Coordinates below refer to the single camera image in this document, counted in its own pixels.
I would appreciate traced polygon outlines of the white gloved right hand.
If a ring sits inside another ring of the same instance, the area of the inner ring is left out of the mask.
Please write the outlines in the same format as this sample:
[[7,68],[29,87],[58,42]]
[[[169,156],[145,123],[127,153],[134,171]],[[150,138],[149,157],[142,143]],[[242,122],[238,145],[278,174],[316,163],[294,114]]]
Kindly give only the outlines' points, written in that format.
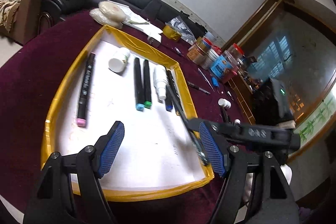
[[[290,185],[291,178],[293,175],[293,172],[291,170],[291,167],[288,166],[287,164],[281,165],[280,166],[281,171],[286,179],[286,182],[288,185]],[[246,180],[245,180],[245,186],[244,186],[244,194],[243,194],[243,202],[248,203],[251,192],[252,192],[252,181],[253,181],[253,173],[248,173],[246,175]],[[281,183],[280,177],[276,170],[274,168],[271,169],[270,173],[270,198],[272,199],[285,199],[287,198],[286,192],[284,190],[284,187]]]

